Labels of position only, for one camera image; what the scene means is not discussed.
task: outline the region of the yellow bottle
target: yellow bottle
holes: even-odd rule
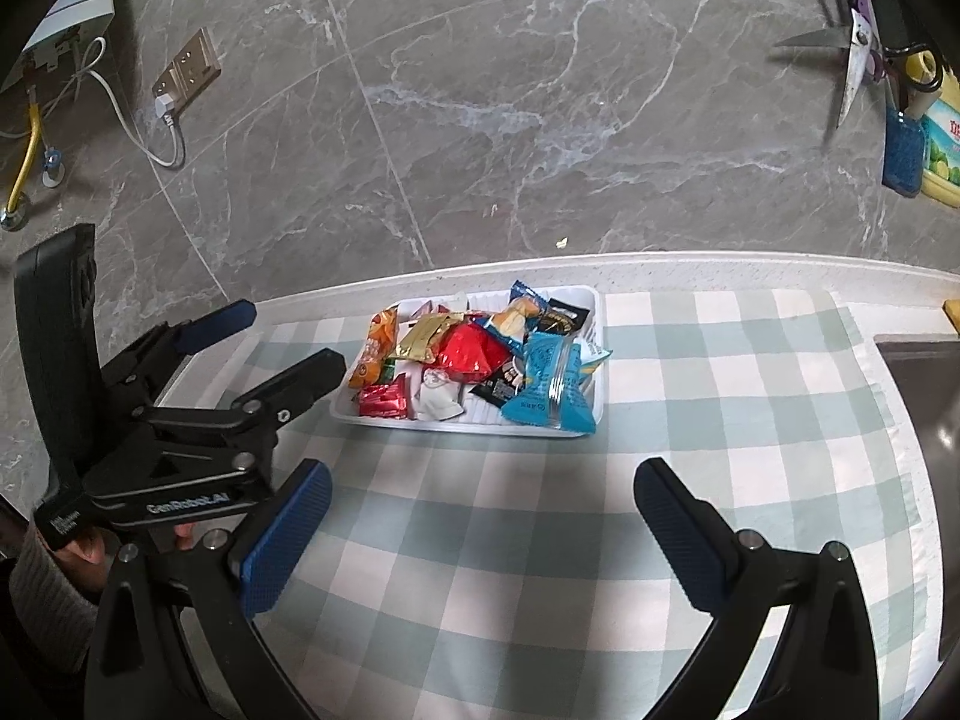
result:
[[[920,123],[926,133],[920,190],[960,208],[960,84],[952,74],[944,73],[943,93]]]

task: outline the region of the white plastic tray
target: white plastic tray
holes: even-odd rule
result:
[[[589,341],[604,345],[604,327],[607,316],[604,310],[603,298],[597,290],[592,287],[534,287],[536,292],[545,298],[555,298],[563,300],[573,306],[590,309],[589,317],[583,328],[577,333],[578,336],[588,338]],[[400,303],[400,317],[409,317],[416,309],[419,309],[427,300],[433,300],[434,304],[443,303],[443,300],[450,299],[451,295],[427,295],[425,298],[411,298],[402,300]],[[510,290],[498,290],[489,293],[467,293],[469,307],[480,309],[482,311],[500,311],[507,307],[510,302]],[[356,360],[347,369],[347,379],[349,373],[356,366]],[[558,430],[556,428],[541,428],[531,425],[520,425],[510,422],[501,415],[500,410],[491,403],[470,394],[469,385],[464,387],[463,404],[466,409],[460,416],[453,419],[446,419],[443,422],[431,422],[423,419],[387,419],[379,416],[360,416],[357,413],[357,405],[354,402],[356,389],[349,389],[347,379],[336,391],[333,401],[330,404],[330,415],[341,422],[350,422],[356,425],[368,425],[376,427],[386,427],[393,430],[427,430],[438,433],[477,433],[486,436],[535,436],[549,437],[549,439],[558,439],[558,437],[577,437],[582,433],[572,433],[567,430]],[[592,382],[584,391],[584,397],[587,404],[593,411],[593,418],[597,424],[600,424],[600,418],[603,416],[603,405],[606,400],[607,392],[607,366],[600,365],[597,372],[592,376]]]

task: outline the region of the red candy wrapper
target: red candy wrapper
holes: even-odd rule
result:
[[[369,384],[357,397],[357,413],[361,416],[388,416],[410,418],[410,399],[407,397],[407,374],[402,373],[390,384]]]
[[[454,381],[476,384],[510,357],[507,347],[480,325],[465,322],[446,334],[433,367],[443,368]]]

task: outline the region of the white cable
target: white cable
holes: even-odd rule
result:
[[[93,58],[93,60],[88,61],[88,55],[90,54],[90,50],[94,46],[99,47],[100,50],[97,53],[97,55]],[[56,98],[53,98],[52,100],[50,100],[49,103],[46,103],[43,106],[42,110],[40,111],[42,118],[46,119],[48,116],[50,116],[50,114],[54,112],[56,107],[59,105],[59,102],[70,91],[70,87],[74,83],[78,83],[80,81],[80,78],[83,76],[90,76],[92,79],[97,81],[104,88],[104,91],[107,93],[107,97],[109,98],[110,105],[113,106],[113,112],[116,114],[117,119],[119,119],[121,127],[123,127],[123,132],[125,132],[127,134],[127,137],[130,138],[131,143],[133,143],[133,146],[136,146],[137,148],[139,148],[144,154],[150,157],[152,161],[156,162],[157,165],[160,165],[160,167],[176,167],[177,165],[179,165],[179,162],[181,162],[181,159],[184,157],[184,134],[181,132],[181,129],[179,129],[178,124],[174,120],[173,116],[171,116],[169,113],[163,114],[162,116],[163,123],[166,124],[167,127],[170,129],[170,135],[173,138],[173,142],[174,142],[173,159],[169,161],[161,159],[155,153],[150,151],[150,149],[147,148],[147,146],[144,146],[143,143],[141,143],[140,138],[137,138],[136,135],[133,134],[133,131],[130,129],[130,126],[127,124],[127,119],[124,117],[123,111],[120,110],[120,103],[118,103],[116,95],[114,95],[112,88],[110,88],[110,85],[107,83],[107,79],[105,79],[104,76],[101,76],[97,71],[93,69],[96,66],[96,64],[101,59],[103,59],[104,54],[106,52],[107,52],[106,38],[97,37],[90,42],[90,45],[87,46],[86,50],[83,52],[83,58],[80,60],[80,66],[78,67],[77,71],[73,74],[73,76],[70,76],[69,81],[67,81],[66,84],[64,84],[64,88],[62,88],[59,91],[59,95],[56,95]],[[3,132],[2,130],[0,130],[0,138],[9,138],[11,140],[19,140],[20,138],[26,137],[26,135],[28,135],[27,132],[23,132],[17,135],[10,132]]]

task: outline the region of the knit sleeve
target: knit sleeve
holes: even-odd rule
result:
[[[97,608],[70,584],[32,523],[11,572],[10,597],[24,632],[49,664],[66,674],[79,671]]]

